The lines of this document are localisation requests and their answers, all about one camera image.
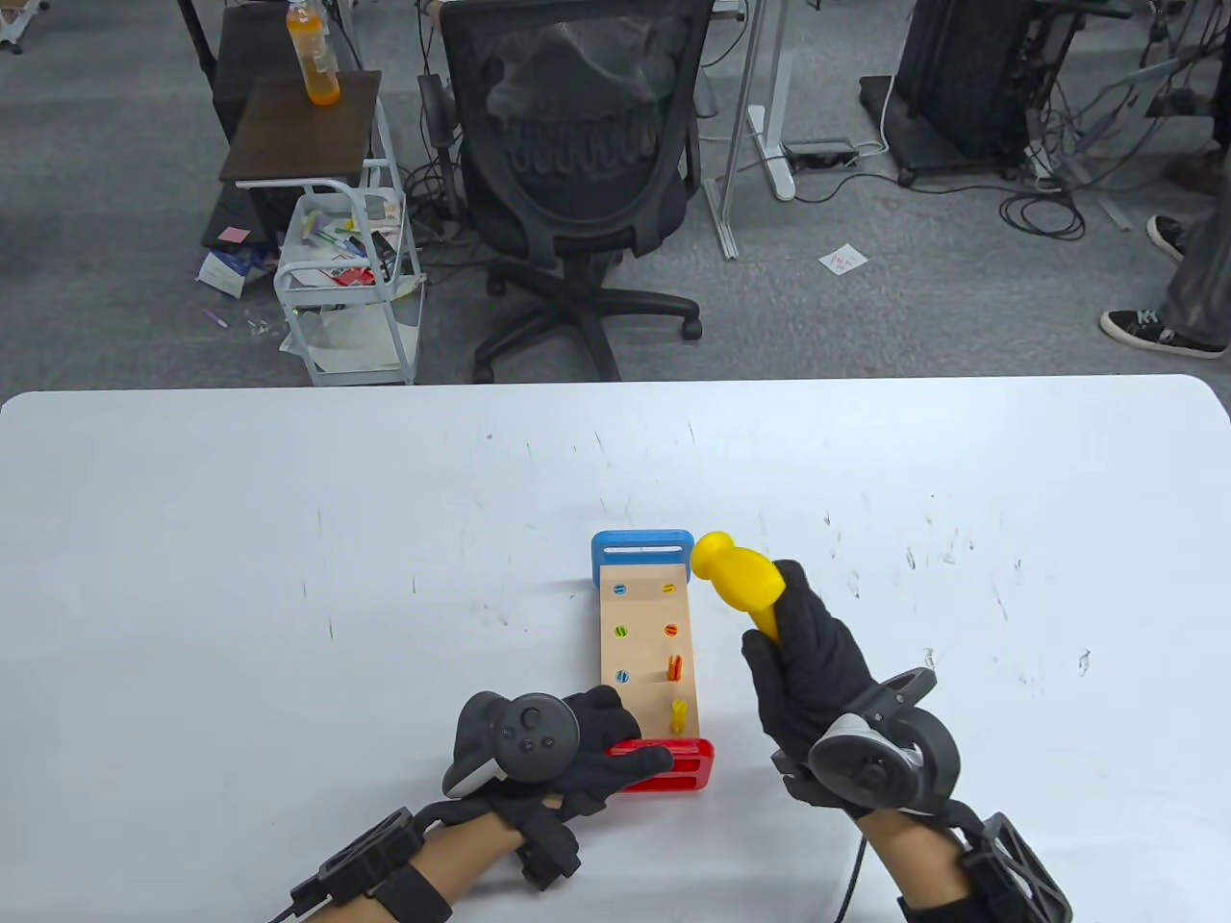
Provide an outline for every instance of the office floor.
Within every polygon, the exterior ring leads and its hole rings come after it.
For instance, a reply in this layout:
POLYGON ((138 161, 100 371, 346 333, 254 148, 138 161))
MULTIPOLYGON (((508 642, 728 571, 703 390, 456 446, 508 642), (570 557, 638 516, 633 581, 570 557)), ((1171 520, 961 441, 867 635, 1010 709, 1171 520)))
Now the office floor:
MULTIPOLYGON (((222 0, 198 5, 215 32, 222 0)), ((907 0, 826 0, 820 11, 796 11, 788 137, 873 137, 856 81, 895 66, 907 9, 907 0)), ((356 16, 367 65, 385 73, 401 158, 415 165, 421 58, 412 6, 363 0, 356 16)), ((736 28, 715 25, 707 58, 736 28)), ((1065 69, 1070 95, 1086 98, 1130 69, 1144 28, 1092 23, 1065 69)), ((235 303, 193 281, 224 140, 175 5, 57 0, 25 47, 22 57, 0 52, 0 400, 33 389, 305 384, 299 359, 278 352, 283 327, 268 283, 235 303), (230 327, 215 326, 206 308, 230 327), (257 332, 261 321, 268 332, 257 332)), ((433 60, 438 53, 439 43, 433 60)), ((710 70, 724 113, 705 123, 705 134, 730 130, 741 62, 739 52, 710 70)), ((1115 181, 1149 178, 1168 151, 1194 148, 1208 130, 1174 121, 1115 181)), ((704 146, 716 171, 724 148, 704 146)), ((751 158, 746 150, 744 161, 751 158)), ((801 192, 822 196, 836 178, 803 177, 801 192)), ((1000 199, 995 192, 926 197, 858 180, 825 206, 780 204, 760 167, 744 171, 734 210, 739 262, 723 261, 698 198, 659 252, 617 270, 617 284, 696 298, 705 322, 698 343, 682 342, 666 321, 611 324, 624 375, 1190 372, 1231 404, 1231 359, 1144 353, 1098 332, 1099 311, 1153 306, 1167 283, 1172 265, 1141 230, 1119 233, 1085 197, 1089 233, 1057 244, 1002 224, 1000 199), (869 262, 837 278, 817 257, 847 242, 869 262)), ((1203 208, 1163 183, 1117 199, 1139 225, 1153 210, 1189 217, 1203 208)), ((432 287, 420 379, 465 382, 469 352, 517 299, 489 299, 475 271, 432 287)), ((591 374, 566 338, 497 367, 503 382, 591 374)))

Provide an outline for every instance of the pink sticky note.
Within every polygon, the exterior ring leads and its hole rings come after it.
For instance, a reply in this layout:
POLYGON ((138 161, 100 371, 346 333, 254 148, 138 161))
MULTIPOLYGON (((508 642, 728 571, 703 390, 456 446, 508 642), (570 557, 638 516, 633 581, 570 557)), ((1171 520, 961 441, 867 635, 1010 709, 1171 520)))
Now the pink sticky note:
POLYGON ((224 244, 243 244, 247 240, 247 235, 252 231, 244 230, 243 228, 228 228, 222 234, 218 235, 218 240, 224 244))

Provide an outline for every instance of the wooden toy pounding bench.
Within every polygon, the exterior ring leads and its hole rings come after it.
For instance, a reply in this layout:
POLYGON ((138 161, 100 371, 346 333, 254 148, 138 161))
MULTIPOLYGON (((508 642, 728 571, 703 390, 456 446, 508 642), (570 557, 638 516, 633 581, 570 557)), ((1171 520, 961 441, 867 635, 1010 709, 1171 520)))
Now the wooden toy pounding bench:
POLYGON ((709 783, 714 746, 700 736, 692 625, 693 537, 683 529, 599 532, 590 543, 599 598, 602 682, 641 726, 628 753, 666 746, 676 763, 630 791, 697 791, 709 783))

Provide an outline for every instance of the gloved hand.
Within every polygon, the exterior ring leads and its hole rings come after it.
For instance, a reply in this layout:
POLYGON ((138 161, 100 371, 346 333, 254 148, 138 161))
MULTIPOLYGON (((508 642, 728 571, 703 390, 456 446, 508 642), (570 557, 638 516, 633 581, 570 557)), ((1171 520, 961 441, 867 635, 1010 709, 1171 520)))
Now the gloved hand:
POLYGON ((665 773, 675 763, 666 747, 644 747, 619 757, 607 754, 617 743, 641 737, 636 719, 612 687, 596 685, 564 701, 577 716, 580 740, 577 754, 563 773, 543 783, 491 780, 460 801, 430 805, 419 815, 425 822, 447 825, 464 823, 489 811, 497 815, 526 837, 517 855, 523 875, 540 891, 581 865, 577 838, 565 822, 597 813, 616 793, 665 773))
POLYGON ((666 747, 645 747, 622 757, 607 754, 617 743, 641 737, 636 719, 624 709, 612 687, 596 685, 566 697, 564 703, 577 716, 581 731, 577 756, 569 767, 538 784, 489 781, 474 797, 542 802, 549 795, 559 795, 561 805, 554 813, 561 821, 571 821, 579 815, 597 813, 616 793, 671 769, 675 759, 666 747))
MULTIPOLYGON (((808 751, 847 705, 876 683, 851 629, 830 615, 799 562, 774 564, 787 583, 773 607, 780 644, 750 629, 744 634, 744 658, 752 671, 762 729, 810 779, 808 751)), ((774 762, 782 770, 780 761, 774 762)), ((789 779, 787 788, 803 797, 789 779)), ((835 799, 831 806, 846 805, 835 799)))

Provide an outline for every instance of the yellow toy hammer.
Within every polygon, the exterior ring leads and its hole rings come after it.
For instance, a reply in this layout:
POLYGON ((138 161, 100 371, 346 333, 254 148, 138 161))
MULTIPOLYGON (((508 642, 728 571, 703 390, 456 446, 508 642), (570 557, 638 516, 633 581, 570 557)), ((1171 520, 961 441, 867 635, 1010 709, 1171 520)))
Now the yellow toy hammer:
POLYGON ((693 548, 692 567, 693 573, 714 585, 724 603, 746 612, 778 644, 773 605, 785 592, 787 582, 773 561, 750 548, 739 548, 725 532, 712 532, 693 548))

